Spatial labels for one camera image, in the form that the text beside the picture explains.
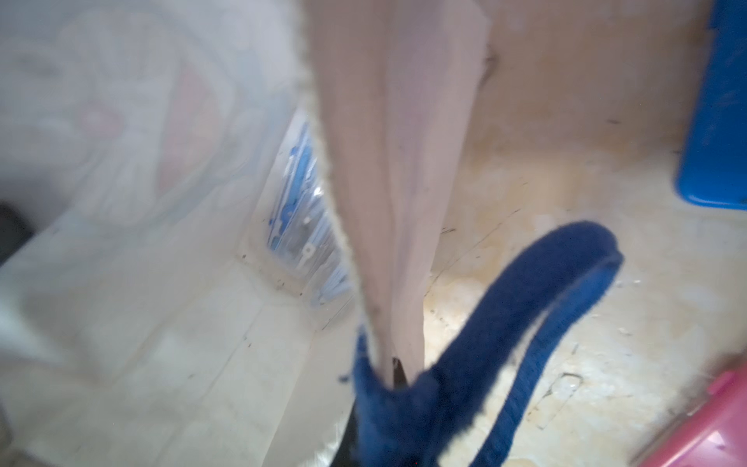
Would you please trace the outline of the blue triangular ruler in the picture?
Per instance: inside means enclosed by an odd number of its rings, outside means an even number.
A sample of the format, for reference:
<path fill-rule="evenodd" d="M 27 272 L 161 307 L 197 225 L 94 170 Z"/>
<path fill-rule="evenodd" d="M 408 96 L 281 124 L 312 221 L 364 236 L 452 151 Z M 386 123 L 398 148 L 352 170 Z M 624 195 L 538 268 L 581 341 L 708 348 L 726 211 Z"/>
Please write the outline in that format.
<path fill-rule="evenodd" d="M 691 204 L 746 208 L 746 3 L 716 1 L 714 31 L 675 188 Z"/>

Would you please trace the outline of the right gripper own finger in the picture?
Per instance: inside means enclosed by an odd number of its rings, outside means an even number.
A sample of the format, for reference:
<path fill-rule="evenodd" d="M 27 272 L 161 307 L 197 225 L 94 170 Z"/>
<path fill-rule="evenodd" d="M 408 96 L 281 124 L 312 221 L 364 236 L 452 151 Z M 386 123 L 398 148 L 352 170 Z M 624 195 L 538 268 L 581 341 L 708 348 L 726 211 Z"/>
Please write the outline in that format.
<path fill-rule="evenodd" d="M 408 380 L 401 361 L 397 357 L 393 357 L 392 361 L 394 387 L 397 389 L 406 387 L 408 385 Z M 359 466 L 359 462 L 355 455 L 357 435 L 356 408 L 355 406 L 352 406 L 352 410 L 346 422 L 344 435 L 342 435 L 340 445 L 330 463 L 330 467 Z"/>

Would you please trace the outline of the white canvas bag blue handles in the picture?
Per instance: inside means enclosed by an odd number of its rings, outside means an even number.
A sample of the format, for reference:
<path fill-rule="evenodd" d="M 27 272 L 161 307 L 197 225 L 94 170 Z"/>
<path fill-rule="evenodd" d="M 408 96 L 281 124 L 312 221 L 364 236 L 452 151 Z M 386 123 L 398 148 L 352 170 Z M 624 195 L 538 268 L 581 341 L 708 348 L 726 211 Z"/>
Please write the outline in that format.
<path fill-rule="evenodd" d="M 5 1 L 1 462 L 474 458 L 622 263 L 593 222 L 500 272 L 435 363 L 423 305 L 479 87 L 478 1 Z"/>

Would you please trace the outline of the clear compass case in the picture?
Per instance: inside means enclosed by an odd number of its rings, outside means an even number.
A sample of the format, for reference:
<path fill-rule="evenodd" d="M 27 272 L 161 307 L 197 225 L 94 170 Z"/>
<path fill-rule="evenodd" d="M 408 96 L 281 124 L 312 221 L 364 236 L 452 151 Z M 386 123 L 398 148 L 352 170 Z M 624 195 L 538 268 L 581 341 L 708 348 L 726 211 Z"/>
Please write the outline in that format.
<path fill-rule="evenodd" d="M 311 305 L 326 305 L 349 290 L 333 233 L 307 115 L 297 110 L 277 160 L 283 167 L 268 220 L 268 250 L 301 280 Z"/>

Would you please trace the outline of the pink pencil case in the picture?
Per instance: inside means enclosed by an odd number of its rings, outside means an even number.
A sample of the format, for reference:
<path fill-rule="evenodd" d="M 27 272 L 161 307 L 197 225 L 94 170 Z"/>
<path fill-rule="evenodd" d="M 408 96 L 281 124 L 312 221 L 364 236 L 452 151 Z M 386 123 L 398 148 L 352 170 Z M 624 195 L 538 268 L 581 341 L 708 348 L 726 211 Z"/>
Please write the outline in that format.
<path fill-rule="evenodd" d="M 634 466 L 746 465 L 746 366 L 729 369 L 705 398 L 644 449 Z"/>

